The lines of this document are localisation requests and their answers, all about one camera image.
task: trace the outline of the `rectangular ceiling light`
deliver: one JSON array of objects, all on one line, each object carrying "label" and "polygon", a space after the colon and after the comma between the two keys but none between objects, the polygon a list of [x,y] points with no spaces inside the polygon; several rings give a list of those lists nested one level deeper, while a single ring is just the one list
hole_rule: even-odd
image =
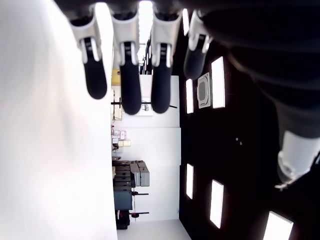
[{"label": "rectangular ceiling light", "polygon": [[222,206],[224,200],[224,186],[217,181],[212,181],[210,220],[218,228],[221,227]]},{"label": "rectangular ceiling light", "polygon": [[185,8],[182,11],[182,22],[183,22],[183,32],[184,35],[187,35],[189,31],[189,14],[188,10]]},{"label": "rectangular ceiling light", "polygon": [[288,240],[293,225],[292,221],[270,211],[263,240]]},{"label": "rectangular ceiling light", "polygon": [[214,109],[224,108],[225,103],[225,71],[224,58],[220,57],[211,63],[212,71],[212,106]]},{"label": "rectangular ceiling light", "polygon": [[191,114],[194,112],[194,92],[193,92],[193,81],[188,79],[185,82],[186,88],[186,113]]},{"label": "rectangular ceiling light", "polygon": [[194,193],[194,167],[186,165],[186,194],[192,199]]}]

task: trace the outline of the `black fingertip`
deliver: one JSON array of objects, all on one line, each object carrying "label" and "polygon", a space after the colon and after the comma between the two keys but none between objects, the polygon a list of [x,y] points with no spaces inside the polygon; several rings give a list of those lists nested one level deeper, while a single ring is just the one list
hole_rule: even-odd
[{"label": "black fingertip", "polygon": [[120,66],[121,75],[121,101],[124,111],[129,115],[135,115],[141,108],[141,87],[139,66],[126,61]]},{"label": "black fingertip", "polygon": [[187,79],[196,80],[201,76],[206,55],[207,53],[202,53],[201,49],[194,51],[187,49],[183,66],[184,75]]},{"label": "black fingertip", "polygon": [[172,68],[166,66],[165,61],[160,61],[158,67],[153,68],[151,106],[158,114],[165,113],[170,105]]},{"label": "black fingertip", "polygon": [[103,60],[89,58],[84,64],[86,89],[94,99],[102,99],[107,94],[107,79]]}]

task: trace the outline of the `black ceiling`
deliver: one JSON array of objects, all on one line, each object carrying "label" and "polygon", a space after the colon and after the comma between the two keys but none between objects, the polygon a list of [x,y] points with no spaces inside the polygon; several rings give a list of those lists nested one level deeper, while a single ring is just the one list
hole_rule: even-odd
[{"label": "black ceiling", "polygon": [[[230,64],[225,49],[215,42],[203,74],[211,71],[213,60],[225,56],[225,108],[198,109],[194,81],[194,113],[186,114],[182,60],[187,44],[187,37],[180,32],[173,75],[179,75],[180,84],[179,216],[190,237],[262,240],[269,211],[273,211],[293,221],[290,240],[320,239],[319,167],[314,166],[283,192],[274,188],[279,183],[276,109],[249,76]],[[187,164],[194,166],[193,199],[186,195]],[[220,229],[209,220],[212,180],[224,185]]]}]

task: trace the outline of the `robotic hand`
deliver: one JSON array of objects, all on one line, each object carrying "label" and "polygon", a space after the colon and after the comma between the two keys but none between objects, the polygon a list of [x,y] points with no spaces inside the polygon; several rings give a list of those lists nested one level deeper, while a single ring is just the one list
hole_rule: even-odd
[{"label": "robotic hand", "polygon": [[[111,9],[115,49],[119,54],[121,96],[128,114],[141,107],[137,51],[137,0],[103,0]],[[99,29],[92,5],[96,0],[55,0],[72,25],[95,99],[107,91]],[[279,123],[278,175],[282,189],[308,173],[320,150],[320,5],[312,0],[154,0],[151,33],[153,110],[170,103],[170,75],[181,10],[193,9],[184,73],[197,79],[213,40],[228,49],[228,58],[249,74],[276,106]]]}]

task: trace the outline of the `ceiling light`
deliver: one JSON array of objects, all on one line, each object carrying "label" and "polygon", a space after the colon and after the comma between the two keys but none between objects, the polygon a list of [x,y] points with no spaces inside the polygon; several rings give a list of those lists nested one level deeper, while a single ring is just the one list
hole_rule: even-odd
[{"label": "ceiling light", "polygon": [[288,240],[293,225],[292,221],[270,211],[263,240]]},{"label": "ceiling light", "polygon": [[211,63],[212,73],[212,106],[214,109],[224,108],[225,103],[225,71],[224,58],[220,57]]},{"label": "ceiling light", "polygon": [[183,22],[183,32],[184,35],[187,35],[189,31],[189,14],[188,10],[185,8],[182,11],[182,22]]},{"label": "ceiling light", "polygon": [[194,112],[194,93],[193,93],[193,81],[188,79],[185,82],[186,88],[186,113],[191,114]]},{"label": "ceiling light", "polygon": [[211,188],[210,220],[218,228],[221,227],[223,200],[224,186],[213,180]]},{"label": "ceiling light", "polygon": [[192,199],[194,191],[194,167],[186,165],[186,194]]}]

